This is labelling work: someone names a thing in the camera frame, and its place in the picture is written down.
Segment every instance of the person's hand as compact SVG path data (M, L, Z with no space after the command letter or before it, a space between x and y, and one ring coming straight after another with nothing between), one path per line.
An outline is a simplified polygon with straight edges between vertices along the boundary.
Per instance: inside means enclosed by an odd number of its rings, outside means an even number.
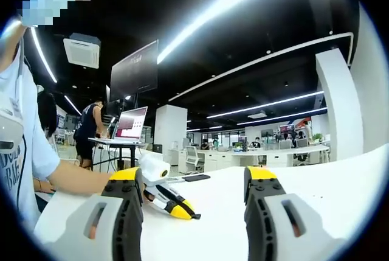
M40 181L40 192L44 193L54 193L54 186L50 184L50 182Z

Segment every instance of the office chair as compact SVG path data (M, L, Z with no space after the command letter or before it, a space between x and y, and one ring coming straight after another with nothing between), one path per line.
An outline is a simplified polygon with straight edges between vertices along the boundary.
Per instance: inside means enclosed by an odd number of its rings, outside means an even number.
M280 150L287 150L292 148L292 141L286 140L286 141L280 141Z
M195 147L186 147L185 150L187 151L186 163L188 165L194 165L196 171L204 170L204 163L199 161L197 149Z
M308 146L308 138L296 139L297 148L298 147L307 147Z
M297 148L299 148L299 147L307 147L308 146L308 138L296 139L296 143L297 143ZM308 154L307 153L303 153L303 154L298 155L297 159L300 162L305 162L307 157L308 157Z

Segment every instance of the smartphone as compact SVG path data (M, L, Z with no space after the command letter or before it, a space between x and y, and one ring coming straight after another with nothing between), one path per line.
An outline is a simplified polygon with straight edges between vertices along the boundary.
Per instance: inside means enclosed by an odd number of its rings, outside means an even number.
M205 179L209 179L209 178L211 178L211 176L204 175L204 174L182 177L182 179L184 179L186 182L200 181L200 180L205 180Z

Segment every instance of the monitor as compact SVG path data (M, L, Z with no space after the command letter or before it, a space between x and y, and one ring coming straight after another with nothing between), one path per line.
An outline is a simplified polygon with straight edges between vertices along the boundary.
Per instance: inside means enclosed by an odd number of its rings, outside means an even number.
M261 137L273 136L273 129L261 130Z
M157 88L158 40L112 67L110 101Z
M122 112L117 123L115 138L140 140L147 107Z

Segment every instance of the white table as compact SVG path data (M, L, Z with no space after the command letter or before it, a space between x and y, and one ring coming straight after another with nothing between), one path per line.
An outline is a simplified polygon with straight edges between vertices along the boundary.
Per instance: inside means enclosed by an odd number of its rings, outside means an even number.
M389 144L344 161L270 170L286 193L296 193L320 214L329 235L349 239L369 220L382 195L388 151ZM172 185L202 214L198 221L179 220L144 206L142 261L181 261L182 256L186 261L247 260L243 171L232 167L208 173L207 180ZM36 224L38 239L55 241L64 232L67 217L85 199L57 192Z
M266 156L269 167L291 167L293 165L294 154L298 155L313 152L323 153L324 162L328 162L328 151L329 147L325 145L315 145L285 150L265 150L263 148L256 148L255 151L223 152L216 150L198 150L197 153L199 155L204 155L204 171L211 172L228 167L253 165L254 159L258 156Z

